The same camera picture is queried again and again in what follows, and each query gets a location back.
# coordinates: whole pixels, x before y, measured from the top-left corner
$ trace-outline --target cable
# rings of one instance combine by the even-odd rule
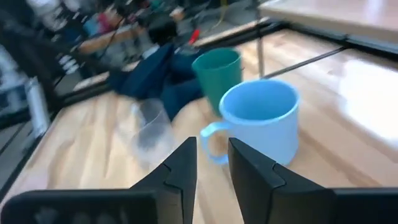
[[[116,28],[116,30],[114,31],[114,33],[112,34],[112,36],[111,36],[111,38],[110,38],[110,40],[109,40],[107,46],[106,46],[105,49],[104,49],[104,52],[98,57],[98,60],[101,60],[101,59],[104,57],[104,55],[106,54],[106,51],[108,51],[108,48],[111,46],[114,37],[115,37],[116,34],[118,33],[118,30],[119,30],[119,28],[121,27],[121,23],[122,23],[123,20],[124,20],[124,19],[120,19],[120,21],[118,22],[118,24],[116,24],[116,27],[117,27],[117,28]]]
[[[214,28],[218,27],[224,21],[224,17],[225,17],[225,14],[226,14],[226,9],[228,7],[228,2],[227,2],[227,0],[220,0],[220,4],[221,4],[221,14],[220,14],[219,21],[213,27],[211,27],[208,30],[205,30],[201,34],[206,34],[207,32],[209,32],[209,31],[213,30]]]

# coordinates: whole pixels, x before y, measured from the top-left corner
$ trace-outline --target navy blue cloth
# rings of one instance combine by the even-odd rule
[[[189,102],[203,97],[200,84],[192,70],[195,55],[174,53],[173,44],[166,44],[131,72],[112,71],[107,79],[118,94],[138,100],[158,98],[172,121]]]

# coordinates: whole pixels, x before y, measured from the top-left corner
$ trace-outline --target clear plastic cup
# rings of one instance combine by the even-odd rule
[[[146,169],[154,169],[174,150],[174,134],[163,103],[148,99],[132,103],[118,115],[116,132]]]

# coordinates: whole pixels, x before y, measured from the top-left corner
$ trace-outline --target mug handle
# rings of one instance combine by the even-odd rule
[[[200,131],[200,141],[202,148],[207,153],[207,156],[219,165],[228,163],[228,155],[227,154],[223,156],[211,155],[211,152],[208,148],[208,140],[217,131],[228,130],[229,128],[230,125],[228,123],[220,121],[220,122],[213,122]]]

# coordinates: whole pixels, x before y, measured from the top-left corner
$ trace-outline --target mug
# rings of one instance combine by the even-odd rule
[[[192,69],[195,71],[213,111],[220,115],[218,105],[221,97],[231,87],[242,82],[239,52],[230,48],[210,50],[192,63]]]
[[[202,147],[217,164],[227,164],[228,155],[211,155],[208,139],[221,130],[282,165],[289,164],[299,148],[299,95],[287,83],[240,83],[224,94],[220,113],[223,121],[211,123],[200,132]]]

